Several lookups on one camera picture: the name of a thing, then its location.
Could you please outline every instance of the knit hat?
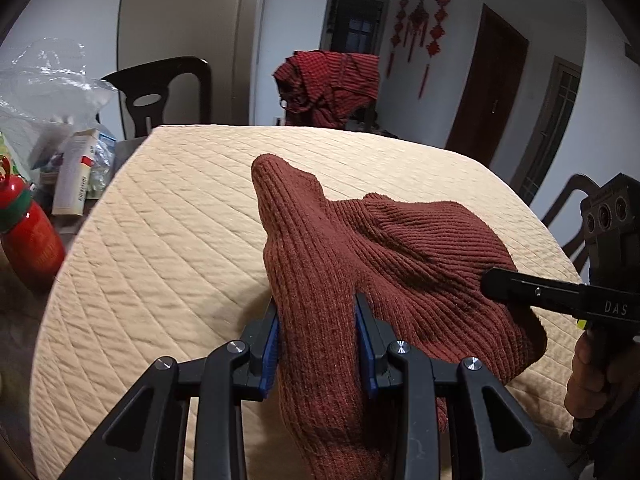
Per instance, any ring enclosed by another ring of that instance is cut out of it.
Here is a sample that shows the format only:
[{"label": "knit hat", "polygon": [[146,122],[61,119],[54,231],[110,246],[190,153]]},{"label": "knit hat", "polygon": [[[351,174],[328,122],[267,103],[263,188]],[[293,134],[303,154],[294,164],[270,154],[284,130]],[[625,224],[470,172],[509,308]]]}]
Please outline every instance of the knit hat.
[{"label": "knit hat", "polygon": [[[333,202],[315,176],[275,155],[254,161],[252,179],[280,319],[280,408],[314,478],[373,480],[392,465],[393,411],[360,384],[356,291],[399,338],[451,363],[479,357],[503,384],[542,357],[546,335],[531,309],[480,292],[483,271],[516,268],[464,206],[373,193]],[[444,403],[437,412],[444,431]]]}]

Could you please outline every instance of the brown door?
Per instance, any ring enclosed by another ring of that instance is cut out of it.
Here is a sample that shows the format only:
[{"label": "brown door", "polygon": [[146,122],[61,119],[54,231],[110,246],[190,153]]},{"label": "brown door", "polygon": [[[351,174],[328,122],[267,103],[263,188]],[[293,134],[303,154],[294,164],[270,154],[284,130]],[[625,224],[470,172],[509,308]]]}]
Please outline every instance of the brown door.
[{"label": "brown door", "polygon": [[446,149],[485,166],[494,157],[518,91],[529,41],[486,5],[465,91]]}]

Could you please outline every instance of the red thermos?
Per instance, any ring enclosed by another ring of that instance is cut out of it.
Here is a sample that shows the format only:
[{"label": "red thermos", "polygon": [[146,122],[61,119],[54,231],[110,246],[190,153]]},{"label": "red thermos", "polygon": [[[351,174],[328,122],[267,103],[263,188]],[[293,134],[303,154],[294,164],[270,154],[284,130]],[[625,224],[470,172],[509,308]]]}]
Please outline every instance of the red thermos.
[{"label": "red thermos", "polygon": [[62,240],[24,181],[11,174],[4,156],[0,171],[0,242],[18,278],[30,289],[46,291],[65,259]]}]

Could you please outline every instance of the green band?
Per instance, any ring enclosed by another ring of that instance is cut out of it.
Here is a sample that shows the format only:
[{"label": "green band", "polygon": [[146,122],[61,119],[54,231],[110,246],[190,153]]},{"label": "green band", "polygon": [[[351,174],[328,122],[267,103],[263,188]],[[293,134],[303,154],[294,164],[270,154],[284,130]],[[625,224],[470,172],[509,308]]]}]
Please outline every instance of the green band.
[{"label": "green band", "polygon": [[6,233],[27,214],[31,205],[31,193],[27,188],[23,189],[18,198],[9,204],[9,207],[0,208],[0,233]]}]

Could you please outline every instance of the red plaid shirt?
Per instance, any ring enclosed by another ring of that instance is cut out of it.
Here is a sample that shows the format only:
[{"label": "red plaid shirt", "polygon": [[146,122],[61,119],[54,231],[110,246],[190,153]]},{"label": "red plaid shirt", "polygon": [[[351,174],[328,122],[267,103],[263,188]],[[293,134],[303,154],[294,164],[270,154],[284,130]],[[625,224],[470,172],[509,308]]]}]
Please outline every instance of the red plaid shirt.
[{"label": "red plaid shirt", "polygon": [[343,128],[349,115],[378,97],[378,56],[295,52],[273,74],[286,101],[287,126]]}]

